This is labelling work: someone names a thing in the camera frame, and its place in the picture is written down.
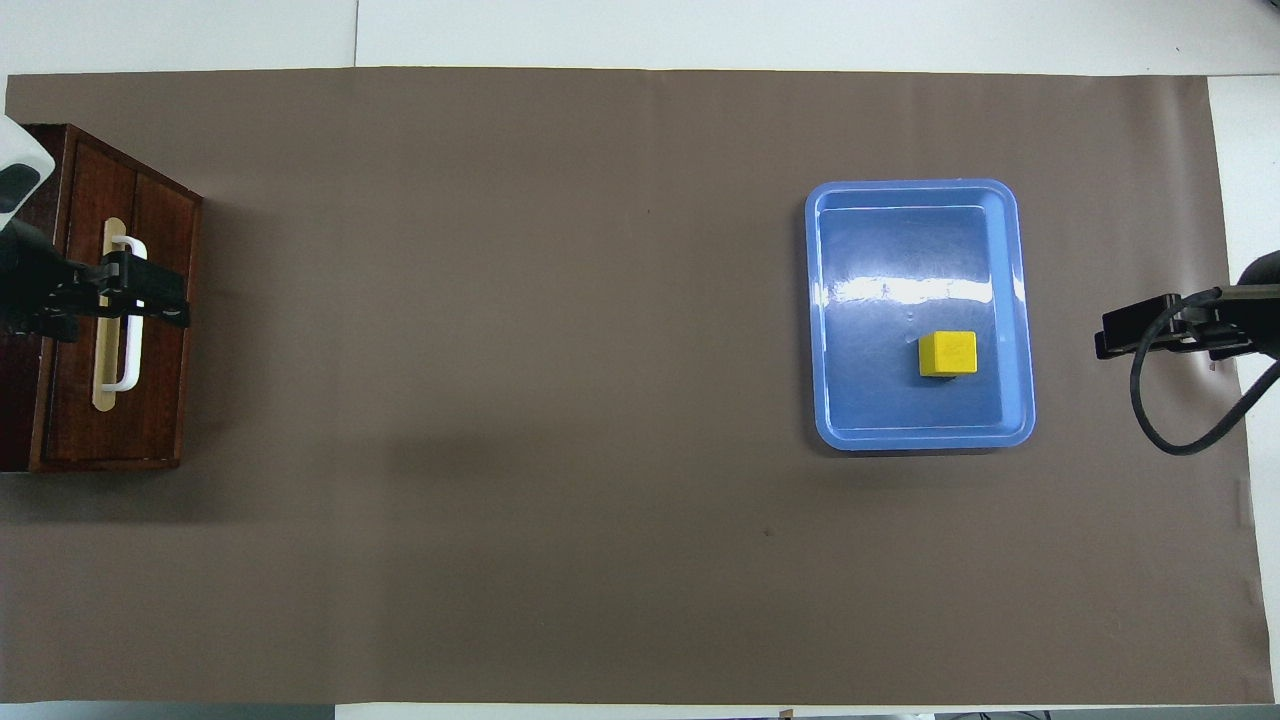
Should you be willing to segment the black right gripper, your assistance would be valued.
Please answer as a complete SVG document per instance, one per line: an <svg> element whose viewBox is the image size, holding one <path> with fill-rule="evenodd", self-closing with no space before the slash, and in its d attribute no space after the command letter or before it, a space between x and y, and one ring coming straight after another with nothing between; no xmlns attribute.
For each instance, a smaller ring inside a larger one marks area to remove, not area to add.
<svg viewBox="0 0 1280 720"><path fill-rule="evenodd" d="M1094 357L1134 354L1149 327L1180 300L1179 293L1161 293L1105 313L1094 333ZM1280 252L1253 260L1235 284L1215 287L1204 300L1190 300L1183 320L1190 331L1190 347L1213 360L1244 354L1280 360ZM1183 341L1184 323L1174 318L1158 327L1149 351Z"/></svg>

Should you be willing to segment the blue plastic tray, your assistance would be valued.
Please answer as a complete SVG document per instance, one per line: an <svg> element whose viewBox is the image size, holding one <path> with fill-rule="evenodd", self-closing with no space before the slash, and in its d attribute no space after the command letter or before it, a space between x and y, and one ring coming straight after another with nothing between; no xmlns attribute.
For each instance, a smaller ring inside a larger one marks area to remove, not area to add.
<svg viewBox="0 0 1280 720"><path fill-rule="evenodd" d="M815 429L838 451L1011 448L1036 428L1018 201L991 178L840 181L804 210ZM916 342L974 331L979 372L918 372Z"/></svg>

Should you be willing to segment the dark wooden cabinet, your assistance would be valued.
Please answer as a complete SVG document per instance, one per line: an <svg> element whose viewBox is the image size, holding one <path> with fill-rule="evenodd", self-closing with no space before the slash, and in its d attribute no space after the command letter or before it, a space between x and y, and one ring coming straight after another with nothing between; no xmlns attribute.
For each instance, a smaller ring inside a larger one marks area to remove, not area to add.
<svg viewBox="0 0 1280 720"><path fill-rule="evenodd" d="M58 232L59 211L67 206L67 200L61 199L61 191L67 188L67 179L64 177L64 167L67 164L67 159L64 158L65 128L70 127L74 131L86 132L92 138L96 137L72 124L17 124L35 136L38 143L47 150L55 160L55 170L52 176L40 186L35 196L18 211L17 217L19 220L38 228L51 241L55 250L67 258L59 249L55 238ZM108 249L108 231L125 232L125 227L116 218L111 218L106 222L102 251L106 251ZM186 286L186 293L191 305L192 286ZM88 318L96 323L93 336L95 365L92 380L92 405L100 411L109 411L115 406L120 393L104 393L99 386L102 382L113 382L111 374L118 373L123 366L123 336L125 329L124 324L128 319L104 319L95 316L82 316L81 319L83 318ZM49 402L52 355L55 354L59 343L64 342L56 342L55 340L45 338L37 334L0 336L0 471L137 471L168 469L138 468L76 470L51 468L42 461L41 452L46 424L45 418ZM191 337L186 360L186 392L180 423L180 456L183 450L189 351ZM172 468L178 466L180 456Z"/></svg>

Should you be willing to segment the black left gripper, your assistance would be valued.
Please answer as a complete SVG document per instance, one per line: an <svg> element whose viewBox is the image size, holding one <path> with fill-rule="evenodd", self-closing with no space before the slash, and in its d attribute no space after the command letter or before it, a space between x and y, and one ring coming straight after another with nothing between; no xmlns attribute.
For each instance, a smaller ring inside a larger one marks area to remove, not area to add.
<svg viewBox="0 0 1280 720"><path fill-rule="evenodd" d="M123 316L191 327L186 291L146 292L150 274L148 260L116 250L102 255L97 283L92 268L67 260L38 228L14 219L0 231L0 336L76 342L79 318L93 314L99 295L120 296Z"/></svg>

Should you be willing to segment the dark wooden drawer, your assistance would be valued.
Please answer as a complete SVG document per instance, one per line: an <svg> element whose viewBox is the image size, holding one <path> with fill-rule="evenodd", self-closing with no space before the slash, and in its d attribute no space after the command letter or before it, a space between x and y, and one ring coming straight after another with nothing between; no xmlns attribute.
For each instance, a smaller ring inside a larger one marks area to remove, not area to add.
<svg viewBox="0 0 1280 720"><path fill-rule="evenodd" d="M67 206L55 238L67 259L100 260L105 224L116 218L147 246L152 263L182 274L191 287L201 199L86 132L67 127L64 136ZM76 470L174 466L191 333L145 320L140 380L111 410L100 411L92 405L96 323L83 318L79 327L79 341L59 343L52 355L42 461Z"/></svg>

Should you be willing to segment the yellow cube block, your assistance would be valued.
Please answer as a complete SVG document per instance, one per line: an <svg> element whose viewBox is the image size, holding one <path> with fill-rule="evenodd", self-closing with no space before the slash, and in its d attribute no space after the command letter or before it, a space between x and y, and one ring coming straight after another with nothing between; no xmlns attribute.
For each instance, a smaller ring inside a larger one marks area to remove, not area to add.
<svg viewBox="0 0 1280 720"><path fill-rule="evenodd" d="M934 331L916 342L918 372L924 378L951 379L979 372L974 331Z"/></svg>

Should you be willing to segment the white drawer handle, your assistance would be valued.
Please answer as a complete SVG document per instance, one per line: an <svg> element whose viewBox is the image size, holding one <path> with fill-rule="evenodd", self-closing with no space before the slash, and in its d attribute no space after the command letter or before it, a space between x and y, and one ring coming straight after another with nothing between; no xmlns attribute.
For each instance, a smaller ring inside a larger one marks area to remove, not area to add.
<svg viewBox="0 0 1280 720"><path fill-rule="evenodd" d="M148 258L148 250L145 242L125 234L123 231L119 233L111 233L108 237L108 242L111 246L118 246L119 249L128 249L129 254L134 258L142 260ZM123 336L123 366L118 373L111 374L111 382L102 382L99 386L104 393L114 395L127 392L137 386L140 380L143 348L143 319L137 315L129 315L129 319L125 322Z"/></svg>

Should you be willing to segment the brown table mat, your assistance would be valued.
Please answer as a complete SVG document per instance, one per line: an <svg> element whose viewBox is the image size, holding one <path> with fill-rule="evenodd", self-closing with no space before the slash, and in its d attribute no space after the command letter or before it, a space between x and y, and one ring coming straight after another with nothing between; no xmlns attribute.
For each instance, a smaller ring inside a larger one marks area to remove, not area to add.
<svg viewBox="0 0 1280 720"><path fill-rule="evenodd" d="M1102 313L1229 278L1192 77L10 78L204 196L182 464L0 480L0 702L1272 698L1245 437L1138 429ZM803 204L1019 206L1030 438L817 434Z"/></svg>

